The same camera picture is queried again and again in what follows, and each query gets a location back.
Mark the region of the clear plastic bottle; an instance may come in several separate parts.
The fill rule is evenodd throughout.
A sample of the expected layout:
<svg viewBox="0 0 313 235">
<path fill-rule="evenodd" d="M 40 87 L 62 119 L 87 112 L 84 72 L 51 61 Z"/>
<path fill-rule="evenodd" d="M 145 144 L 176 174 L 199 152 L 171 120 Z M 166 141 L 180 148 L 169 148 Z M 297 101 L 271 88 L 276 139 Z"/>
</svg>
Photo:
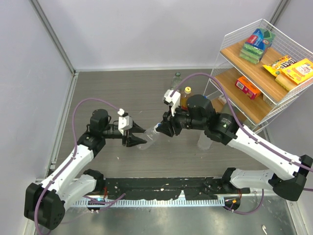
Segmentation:
<svg viewBox="0 0 313 235">
<path fill-rule="evenodd" d="M 160 132 L 156 131 L 156 125 L 147 129 L 141 136 L 141 139 L 144 139 L 147 141 L 146 144 L 140 144 L 138 146 L 139 150 L 146 150 L 150 146 L 152 146 L 159 138 Z"/>
</svg>

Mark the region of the amber tea bottle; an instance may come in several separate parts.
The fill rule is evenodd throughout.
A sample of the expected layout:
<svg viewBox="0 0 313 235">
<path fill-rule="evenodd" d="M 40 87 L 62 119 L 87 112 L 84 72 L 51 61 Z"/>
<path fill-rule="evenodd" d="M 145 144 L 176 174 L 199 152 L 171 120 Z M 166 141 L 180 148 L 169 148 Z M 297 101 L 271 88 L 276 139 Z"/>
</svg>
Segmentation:
<svg viewBox="0 0 313 235">
<path fill-rule="evenodd" d="M 187 100 L 192 95 L 192 92 L 190 94 L 186 94 L 185 91 L 182 92 L 180 97 L 180 106 L 182 109 L 187 110 Z"/>
</svg>

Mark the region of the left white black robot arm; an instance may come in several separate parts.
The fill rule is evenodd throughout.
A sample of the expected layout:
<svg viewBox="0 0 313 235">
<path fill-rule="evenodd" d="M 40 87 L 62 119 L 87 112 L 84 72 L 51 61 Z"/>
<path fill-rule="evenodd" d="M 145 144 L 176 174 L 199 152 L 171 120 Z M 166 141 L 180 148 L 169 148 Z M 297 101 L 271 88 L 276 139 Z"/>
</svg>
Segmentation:
<svg viewBox="0 0 313 235">
<path fill-rule="evenodd" d="M 78 173 L 90 163 L 106 144 L 107 139 L 120 139 L 125 147 L 145 144 L 136 137 L 145 129 L 120 110 L 117 123 L 111 123 L 107 110 L 93 111 L 85 133 L 62 164 L 41 183 L 31 183 L 25 193 L 24 216 L 34 221 L 36 228 L 54 230 L 62 222 L 66 211 L 88 193 L 99 195 L 104 191 L 104 175 L 87 170 L 78 179 Z"/>
</svg>

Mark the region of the yellow bottle cap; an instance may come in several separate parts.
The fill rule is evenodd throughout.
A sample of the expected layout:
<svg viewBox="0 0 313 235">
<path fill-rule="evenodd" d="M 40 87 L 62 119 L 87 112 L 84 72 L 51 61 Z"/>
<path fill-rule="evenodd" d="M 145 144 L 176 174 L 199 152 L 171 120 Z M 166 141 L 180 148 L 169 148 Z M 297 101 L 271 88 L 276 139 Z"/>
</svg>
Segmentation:
<svg viewBox="0 0 313 235">
<path fill-rule="evenodd" d="M 191 88 L 190 87 L 186 87 L 184 91 L 185 91 L 186 94 L 190 94 L 191 93 Z"/>
</svg>

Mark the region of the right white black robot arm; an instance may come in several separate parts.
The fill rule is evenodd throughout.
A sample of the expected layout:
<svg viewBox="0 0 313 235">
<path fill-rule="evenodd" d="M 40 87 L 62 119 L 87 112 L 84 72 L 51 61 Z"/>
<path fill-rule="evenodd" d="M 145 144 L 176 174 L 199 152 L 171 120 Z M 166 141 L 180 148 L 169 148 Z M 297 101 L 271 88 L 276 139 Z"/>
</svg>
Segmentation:
<svg viewBox="0 0 313 235">
<path fill-rule="evenodd" d="M 222 176 L 221 188 L 233 193 L 243 188 L 272 190 L 276 195 L 297 201 L 304 191 L 313 159 L 296 156 L 259 137 L 233 115 L 217 113 L 203 95 L 187 99 L 187 108 L 180 106 L 180 93 L 168 90 L 163 102 L 169 106 L 156 130 L 169 137 L 182 129 L 201 130 L 210 140 L 238 149 L 267 167 L 266 170 L 240 170 L 229 167 Z"/>
</svg>

